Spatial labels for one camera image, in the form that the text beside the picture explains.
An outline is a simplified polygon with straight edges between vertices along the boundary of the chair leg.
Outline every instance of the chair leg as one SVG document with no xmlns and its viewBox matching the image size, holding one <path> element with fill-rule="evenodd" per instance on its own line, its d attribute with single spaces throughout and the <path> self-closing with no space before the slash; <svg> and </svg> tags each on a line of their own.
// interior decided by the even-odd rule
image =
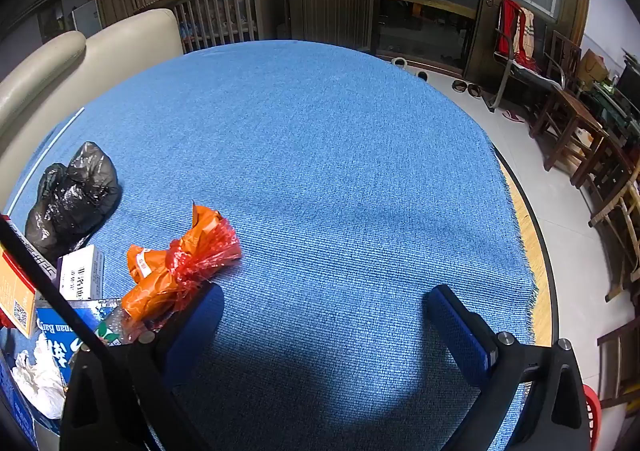
<svg viewBox="0 0 640 451">
<path fill-rule="evenodd" d="M 636 259 L 634 259 L 635 255 L 632 256 L 632 254 L 629 253 L 629 251 L 626 249 L 626 244 L 622 240 L 622 238 L 620 237 L 620 234 L 618 233 L 618 230 L 613 225 L 613 222 L 611 221 L 611 218 L 609 218 L 609 215 L 606 214 L 604 218 L 607 221 L 607 224 L 609 224 L 609 227 L 613 231 L 613 234 L 615 235 L 616 239 L 618 240 L 618 243 L 620 244 L 620 248 L 622 249 L 622 252 L 625 253 L 624 256 L 626 257 L 626 259 L 628 259 L 629 263 L 633 264 L 634 267 L 637 267 L 638 266 L 638 258 L 636 257 Z M 625 260 L 624 257 L 622 259 L 623 259 L 622 264 L 624 265 L 626 260 Z"/>
<path fill-rule="evenodd" d="M 602 207 L 604 207 L 606 204 L 609 204 L 612 200 L 614 201 L 614 204 L 617 204 L 618 193 L 620 193 L 620 191 L 622 191 L 625 187 L 626 187 L 626 180 L 623 180 L 621 178 L 620 181 L 616 183 L 615 187 L 613 187 L 613 189 L 609 191 L 609 194 L 607 195 L 607 197 L 604 198 L 604 200 L 602 201 L 603 203 Z"/>
<path fill-rule="evenodd" d="M 560 157 L 562 150 L 566 147 L 567 144 L 569 144 L 569 141 L 571 140 L 571 136 L 572 134 L 574 134 L 575 128 L 577 126 L 578 126 L 578 117 L 574 115 L 571 118 L 571 120 L 569 120 L 569 123 L 566 125 L 566 127 L 564 128 L 562 135 L 560 135 L 560 137 L 558 138 L 558 141 L 554 146 L 554 150 L 546 158 L 545 165 L 544 165 L 545 171 L 550 171 L 551 168 L 554 166 L 554 164 Z"/>
<path fill-rule="evenodd" d="M 601 222 L 602 219 L 607 216 L 617 205 L 619 205 L 620 200 L 626 193 L 627 183 L 625 183 L 620 191 L 612 198 L 609 202 L 606 202 L 600 211 L 596 212 L 593 216 L 591 216 L 591 220 L 589 221 L 589 226 L 593 227 L 593 225 Z"/>
<path fill-rule="evenodd" d="M 553 107 L 554 101 L 554 94 L 549 94 L 546 98 L 545 105 L 542 107 L 542 111 L 540 111 L 540 116 L 536 119 L 529 130 L 529 136 L 531 138 L 534 138 L 542 131 L 542 127 L 546 124 L 546 117 L 551 112 L 551 107 Z"/>
<path fill-rule="evenodd" d="M 600 159 L 604 155 L 604 152 L 606 151 L 606 146 L 602 141 L 602 137 L 597 139 L 597 141 L 600 142 L 597 149 L 595 151 L 592 151 L 591 156 L 588 156 L 587 160 L 585 160 L 578 166 L 578 169 L 575 170 L 575 173 L 569 180 L 569 182 L 571 182 L 571 185 L 576 189 L 580 189 L 582 187 L 582 184 L 584 184 L 584 181 L 587 180 L 589 173 L 593 171 L 593 168 L 596 167 L 596 164 L 600 161 Z"/>
<path fill-rule="evenodd" d="M 622 214 L 625 217 L 626 228 L 629 231 L 629 237 L 631 237 L 631 244 L 633 245 L 634 251 L 636 252 L 636 257 L 638 261 L 640 261 L 640 247 L 638 247 L 638 237 L 636 236 L 636 230 L 634 228 L 634 224 L 631 221 L 631 215 L 629 214 L 628 209 L 626 208 L 624 198 L 620 198 L 620 208 L 622 209 Z"/>
<path fill-rule="evenodd" d="M 623 290 L 622 285 L 625 279 L 625 265 L 626 265 L 626 259 L 622 258 L 622 270 L 620 270 L 620 279 L 618 280 L 617 283 L 611 283 L 609 292 L 607 292 L 607 295 L 604 296 L 604 301 L 606 301 L 607 303 L 611 301 L 615 296 L 620 294 Z"/>
<path fill-rule="evenodd" d="M 507 80 L 509 79 L 509 75 L 511 74 L 511 65 L 513 65 L 513 60 L 509 59 L 504 69 L 504 73 L 502 74 L 502 81 L 500 81 L 500 88 L 498 88 L 498 93 L 495 94 L 495 99 L 491 104 L 491 106 L 487 105 L 487 107 L 491 111 L 494 111 L 495 108 L 500 106 L 500 101 L 502 100 L 502 94 L 504 93 L 504 88 L 506 87 Z"/>
</svg>

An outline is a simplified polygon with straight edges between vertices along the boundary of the cardboard box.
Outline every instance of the cardboard box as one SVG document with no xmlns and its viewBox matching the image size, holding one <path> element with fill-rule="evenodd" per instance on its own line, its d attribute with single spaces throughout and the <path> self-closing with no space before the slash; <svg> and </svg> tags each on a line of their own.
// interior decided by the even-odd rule
<svg viewBox="0 0 640 451">
<path fill-rule="evenodd" d="M 38 262 L 40 268 L 52 280 L 55 280 L 56 269 L 42 257 L 42 254 L 36 251 L 34 246 L 15 227 L 14 223 L 9 220 L 8 216 L 3 216 L 3 218 L 14 230 L 14 233 L 22 239 L 22 243 Z M 31 338 L 35 330 L 36 299 L 40 299 L 40 294 L 15 262 L 13 256 L 5 251 L 2 244 L 0 244 L 0 308 L 27 338 Z"/>
<path fill-rule="evenodd" d="M 593 81 L 604 81 L 609 76 L 609 71 L 602 58 L 589 49 L 578 64 L 576 76 L 584 83 L 585 90 L 591 90 Z"/>
<path fill-rule="evenodd" d="M 94 330 L 98 337 L 108 343 L 112 343 L 115 335 L 111 335 L 104 323 L 111 311 L 120 305 L 119 299 L 101 299 L 98 301 L 69 301 L 69 304 L 86 323 L 91 330 Z M 82 341 L 78 339 L 71 327 L 53 310 L 46 301 L 36 301 L 38 312 L 38 328 L 42 330 L 50 341 L 53 358 L 60 368 L 60 375 L 64 384 L 71 380 L 71 357 L 76 353 Z"/>
<path fill-rule="evenodd" d="M 66 254 L 58 267 L 60 293 L 67 301 L 102 299 L 104 258 L 95 245 Z"/>
</svg>

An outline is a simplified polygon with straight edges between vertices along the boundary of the black pole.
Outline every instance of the black pole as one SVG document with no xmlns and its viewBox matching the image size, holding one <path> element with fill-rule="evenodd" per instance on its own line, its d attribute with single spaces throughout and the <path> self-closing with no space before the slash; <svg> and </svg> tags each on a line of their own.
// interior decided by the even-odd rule
<svg viewBox="0 0 640 451">
<path fill-rule="evenodd" d="M 33 259 L 29 250 L 24 246 L 22 240 L 14 233 L 2 216 L 0 216 L 0 243 L 7 252 L 15 259 L 15 262 L 24 271 L 33 283 L 33 286 L 42 294 L 44 299 L 51 305 L 60 317 L 68 324 L 76 335 L 95 353 L 105 368 L 116 370 L 116 362 L 107 351 L 106 346 L 98 339 L 71 305 L 62 297 L 62 294 L 53 285 L 49 276 L 40 268 Z"/>
</svg>

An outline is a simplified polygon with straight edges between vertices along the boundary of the white cable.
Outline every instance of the white cable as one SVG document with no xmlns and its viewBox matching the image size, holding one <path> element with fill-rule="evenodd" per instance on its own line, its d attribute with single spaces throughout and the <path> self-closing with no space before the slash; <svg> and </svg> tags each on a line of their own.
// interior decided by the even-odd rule
<svg viewBox="0 0 640 451">
<path fill-rule="evenodd" d="M 38 159 L 36 160 L 36 163 L 33 165 L 33 167 L 31 168 L 31 171 L 29 171 L 29 174 L 24 178 L 22 185 L 20 186 L 20 189 L 18 189 L 18 192 L 16 193 L 15 197 L 14 197 L 14 201 L 11 202 L 11 205 L 9 206 L 9 209 L 6 212 L 7 216 L 11 216 L 11 213 L 14 211 L 14 207 L 15 205 L 18 203 L 18 198 L 20 198 L 20 195 L 22 194 L 22 192 L 24 191 L 24 188 L 27 187 L 27 183 L 29 182 L 29 180 L 31 179 L 31 177 L 33 176 L 33 174 L 36 172 L 36 169 L 38 168 L 38 166 L 40 165 L 40 162 L 42 162 L 42 160 L 47 156 L 47 153 L 51 150 L 51 148 L 53 147 L 53 145 L 58 141 L 58 139 L 62 136 L 62 134 L 66 131 L 66 128 L 68 128 L 69 126 L 71 126 L 71 123 L 73 123 L 73 121 L 78 117 L 78 115 L 80 115 L 82 112 L 84 111 L 84 107 L 80 108 L 78 110 L 78 113 L 76 113 L 73 117 L 71 117 L 69 119 L 69 122 L 65 124 L 65 127 L 63 127 L 60 132 L 58 132 L 58 134 L 53 138 L 53 140 L 50 142 L 50 144 L 47 146 L 47 148 L 42 152 L 42 154 L 38 157 Z"/>
</svg>

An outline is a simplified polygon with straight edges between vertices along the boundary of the beige leather sofa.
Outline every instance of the beige leather sofa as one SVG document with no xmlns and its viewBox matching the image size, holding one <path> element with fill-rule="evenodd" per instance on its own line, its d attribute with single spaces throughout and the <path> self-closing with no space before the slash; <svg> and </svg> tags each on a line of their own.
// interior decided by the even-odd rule
<svg viewBox="0 0 640 451">
<path fill-rule="evenodd" d="M 156 9 L 89 39 L 77 31 L 64 33 L 20 63 L 0 82 L 2 211 L 25 164 L 57 123 L 116 84 L 181 55 L 174 14 Z"/>
</svg>

